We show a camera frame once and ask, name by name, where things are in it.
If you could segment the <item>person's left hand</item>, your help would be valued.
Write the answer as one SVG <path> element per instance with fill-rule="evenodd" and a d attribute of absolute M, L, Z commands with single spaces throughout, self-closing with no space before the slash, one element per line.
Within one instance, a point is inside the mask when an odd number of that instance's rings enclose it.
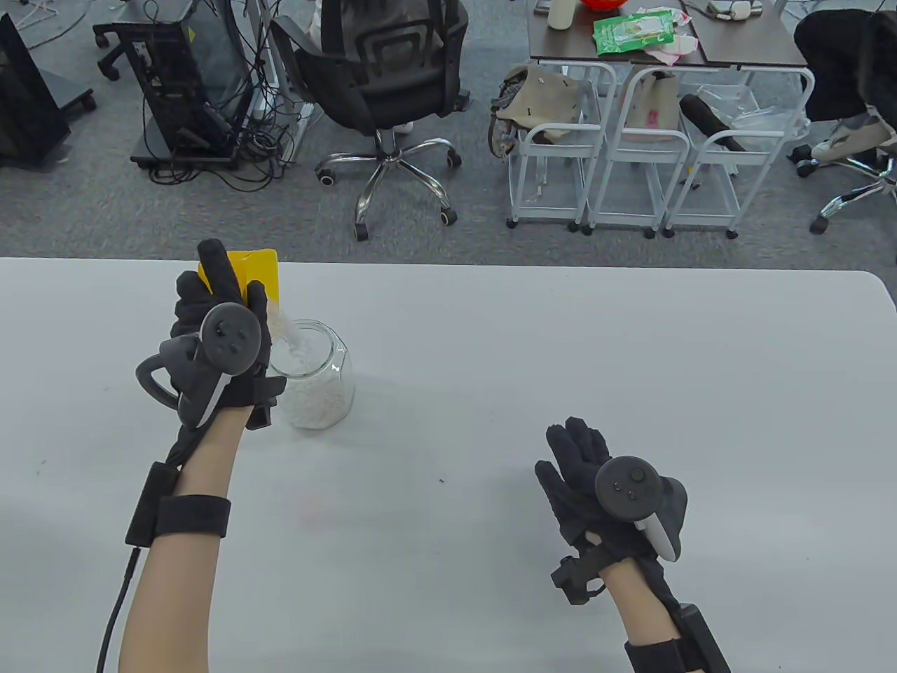
<path fill-rule="evenodd" d="M 198 243 L 198 257 L 210 283 L 196 271 L 185 271 L 176 282 L 177 302 L 171 337 L 198 331 L 206 314 L 219 304 L 242 304 L 252 311 L 261 328 L 261 345 L 256 363 L 249 371 L 231 379 L 222 392 L 218 408 L 249 407 L 246 429 L 258 430 L 271 423 L 271 407 L 278 397 L 278 381 L 267 377 L 272 346 L 267 324 L 265 285 L 253 280 L 243 290 L 224 244 L 218 238 L 205 238 Z"/>

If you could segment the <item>person's right hand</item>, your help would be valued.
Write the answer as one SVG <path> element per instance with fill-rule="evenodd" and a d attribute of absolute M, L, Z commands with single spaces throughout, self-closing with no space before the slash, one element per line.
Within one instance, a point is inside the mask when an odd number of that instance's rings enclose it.
<path fill-rule="evenodd" d="M 596 477 L 611 456 L 599 430 L 569 417 L 547 429 L 554 461 L 535 463 L 535 474 L 557 519 L 561 536 L 579 557 L 596 552 L 601 569 L 632 559 L 648 573 L 662 573 L 650 543 L 634 525 L 612 518 L 598 502 Z"/>

